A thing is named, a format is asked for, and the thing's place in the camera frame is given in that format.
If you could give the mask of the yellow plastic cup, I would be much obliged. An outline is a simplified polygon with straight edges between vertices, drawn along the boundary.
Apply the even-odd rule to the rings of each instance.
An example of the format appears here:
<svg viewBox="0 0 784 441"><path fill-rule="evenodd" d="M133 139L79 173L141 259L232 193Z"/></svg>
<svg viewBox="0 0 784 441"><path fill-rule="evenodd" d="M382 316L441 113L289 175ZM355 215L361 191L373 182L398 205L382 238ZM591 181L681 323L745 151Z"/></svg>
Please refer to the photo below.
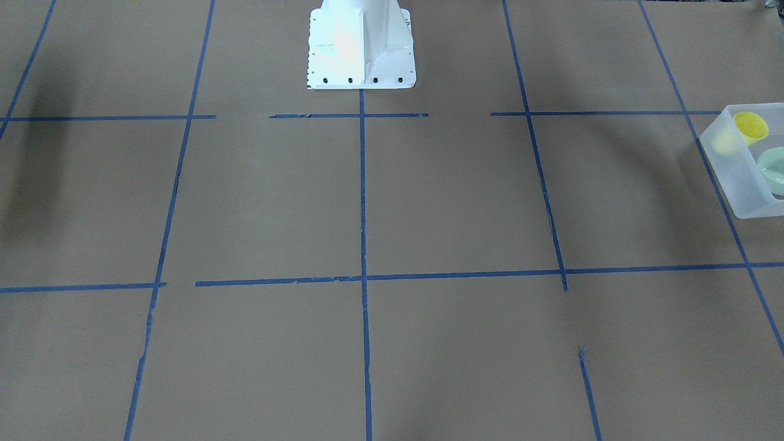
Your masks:
<svg viewBox="0 0 784 441"><path fill-rule="evenodd" d="M715 137L713 148L717 153L729 156L741 149L741 140L750 147L764 140L769 134L767 122L752 111L740 111L733 115L733 125L725 126Z"/></svg>

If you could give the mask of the mint green bowl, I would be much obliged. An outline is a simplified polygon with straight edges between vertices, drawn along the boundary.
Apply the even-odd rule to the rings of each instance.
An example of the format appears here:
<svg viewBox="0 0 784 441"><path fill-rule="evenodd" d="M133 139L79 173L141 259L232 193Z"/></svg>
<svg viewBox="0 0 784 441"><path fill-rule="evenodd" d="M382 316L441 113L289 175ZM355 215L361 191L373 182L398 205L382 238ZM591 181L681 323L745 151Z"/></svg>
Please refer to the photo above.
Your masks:
<svg viewBox="0 0 784 441"><path fill-rule="evenodd" d="M757 167L773 195L783 197L783 147L763 151L757 158Z"/></svg>

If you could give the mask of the clear plastic storage box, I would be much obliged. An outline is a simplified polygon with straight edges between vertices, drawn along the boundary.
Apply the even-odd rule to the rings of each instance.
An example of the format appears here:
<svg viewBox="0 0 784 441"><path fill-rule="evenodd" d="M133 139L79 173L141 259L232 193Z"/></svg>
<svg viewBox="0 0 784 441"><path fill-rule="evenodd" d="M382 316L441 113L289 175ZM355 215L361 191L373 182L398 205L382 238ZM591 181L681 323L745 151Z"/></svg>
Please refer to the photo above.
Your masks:
<svg viewBox="0 0 784 441"><path fill-rule="evenodd" d="M714 140L723 127L733 125L733 115L740 111L752 111L764 118L769 134L750 147L741 140L741 149L725 156L717 153ZM704 151L711 167L722 185L723 193L729 201L734 215L740 219L761 217L781 217L783 214L782 197L773 195L764 182L757 167L757 158L767 149L783 147L783 104L731 104L711 122L700 135Z"/></svg>

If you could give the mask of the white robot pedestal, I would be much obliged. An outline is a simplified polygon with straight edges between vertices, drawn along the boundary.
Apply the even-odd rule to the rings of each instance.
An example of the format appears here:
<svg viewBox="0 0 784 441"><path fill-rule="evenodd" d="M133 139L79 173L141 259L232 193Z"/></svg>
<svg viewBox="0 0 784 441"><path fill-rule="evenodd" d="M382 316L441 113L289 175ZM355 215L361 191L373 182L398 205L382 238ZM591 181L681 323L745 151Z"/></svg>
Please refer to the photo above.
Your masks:
<svg viewBox="0 0 784 441"><path fill-rule="evenodd" d="M410 89L411 15L398 1L323 1L310 12L308 89Z"/></svg>

